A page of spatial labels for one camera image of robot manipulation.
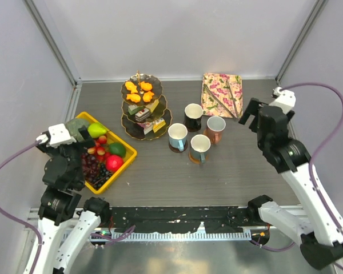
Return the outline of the grey mug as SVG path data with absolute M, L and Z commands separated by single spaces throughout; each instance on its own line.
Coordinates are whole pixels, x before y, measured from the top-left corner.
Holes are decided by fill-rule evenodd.
M 208 153 L 211 147 L 210 139 L 202 134 L 192 137 L 190 141 L 190 152 L 193 153 Z

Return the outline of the round wooden coaster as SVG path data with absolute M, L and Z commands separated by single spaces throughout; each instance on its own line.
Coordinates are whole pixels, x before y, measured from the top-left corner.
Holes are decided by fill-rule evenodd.
M 199 128 L 189 128 L 189 127 L 187 127 L 187 130 L 189 131 L 189 132 L 197 132 L 197 131 L 199 131 L 201 129 L 201 127 L 199 127 Z

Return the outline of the dark wooden coaster top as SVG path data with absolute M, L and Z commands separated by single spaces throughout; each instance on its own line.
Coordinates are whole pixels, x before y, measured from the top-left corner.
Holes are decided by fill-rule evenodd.
M 170 149 L 171 151 L 175 152 L 175 153 L 182 153 L 182 152 L 186 151 L 187 147 L 188 147 L 188 143 L 186 143 L 186 144 L 185 144 L 185 148 L 184 148 L 182 151 L 180 151 L 178 148 L 174 148 L 174 147 L 169 143 L 169 149 Z

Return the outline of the light blue mug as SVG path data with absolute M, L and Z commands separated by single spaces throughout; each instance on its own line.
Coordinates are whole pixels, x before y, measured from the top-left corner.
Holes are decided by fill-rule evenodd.
M 188 130 L 182 123 L 173 123 L 168 129 L 169 143 L 182 151 L 187 143 Z

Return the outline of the floral rectangular tray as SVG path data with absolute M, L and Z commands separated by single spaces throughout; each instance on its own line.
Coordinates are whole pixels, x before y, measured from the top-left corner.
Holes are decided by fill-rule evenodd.
M 204 73 L 201 107 L 206 116 L 239 119 L 244 111 L 242 78 L 239 75 Z

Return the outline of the black mug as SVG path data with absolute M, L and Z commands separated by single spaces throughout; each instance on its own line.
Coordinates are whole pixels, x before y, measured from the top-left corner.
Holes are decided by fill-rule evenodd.
M 184 125 L 189 128 L 201 127 L 203 109 L 199 104 L 191 103 L 185 107 Z

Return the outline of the medium brown wooden coaster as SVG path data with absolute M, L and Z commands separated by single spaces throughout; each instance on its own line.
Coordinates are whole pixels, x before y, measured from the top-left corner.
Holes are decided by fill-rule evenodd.
M 209 155 L 206 153 L 189 152 L 188 156 L 189 159 L 195 164 L 204 164 L 209 158 Z

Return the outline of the chocolate cherry cake slice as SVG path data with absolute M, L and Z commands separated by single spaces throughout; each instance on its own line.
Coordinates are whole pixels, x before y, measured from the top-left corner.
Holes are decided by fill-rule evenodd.
M 142 122 L 146 118 L 148 118 L 150 115 L 151 115 L 150 110 L 148 108 L 143 108 L 140 111 L 138 111 L 134 117 L 137 122 Z

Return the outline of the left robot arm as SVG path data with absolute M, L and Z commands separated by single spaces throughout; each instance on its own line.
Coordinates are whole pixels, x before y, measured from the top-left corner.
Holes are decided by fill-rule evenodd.
M 36 148 L 49 155 L 42 181 L 46 189 L 38 210 L 37 238 L 24 273 L 69 273 L 82 247 L 97 227 L 110 223 L 109 203 L 88 199 L 75 225 L 71 224 L 85 187 L 82 154 L 95 145 L 87 127 L 77 141 L 64 124 L 51 126 L 36 138 Z

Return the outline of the pink mug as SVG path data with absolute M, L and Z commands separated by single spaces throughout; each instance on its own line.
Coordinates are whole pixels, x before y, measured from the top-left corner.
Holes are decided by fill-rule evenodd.
M 212 144 L 217 144 L 222 138 L 225 127 L 226 122 L 222 117 L 211 116 L 206 122 L 204 135 L 210 139 Z

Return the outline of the cream cake slice with kiwi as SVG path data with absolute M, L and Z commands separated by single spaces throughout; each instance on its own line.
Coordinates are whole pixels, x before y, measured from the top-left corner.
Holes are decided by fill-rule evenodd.
M 151 113 L 153 113 L 158 105 L 159 100 L 156 99 L 153 103 L 148 104 L 146 107 L 150 110 Z

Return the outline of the yellow triangle cake slice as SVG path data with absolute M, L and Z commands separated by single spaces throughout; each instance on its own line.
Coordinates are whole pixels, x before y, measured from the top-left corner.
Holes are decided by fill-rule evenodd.
M 159 118 L 153 122 L 153 132 L 158 132 L 163 126 L 166 125 L 164 118 Z

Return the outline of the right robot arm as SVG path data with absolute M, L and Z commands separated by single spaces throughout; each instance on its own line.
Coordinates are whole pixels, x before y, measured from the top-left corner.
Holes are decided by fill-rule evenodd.
M 311 156 L 299 140 L 289 137 L 288 123 L 294 111 L 284 112 L 252 98 L 239 120 L 257 135 L 257 145 L 266 160 L 288 183 L 300 201 L 308 221 L 289 213 L 272 198 L 261 195 L 248 202 L 247 218 L 254 225 L 271 224 L 292 239 L 306 262 L 316 270 L 343 258 L 343 219 L 332 202 L 321 201 L 325 191 L 314 168 Z

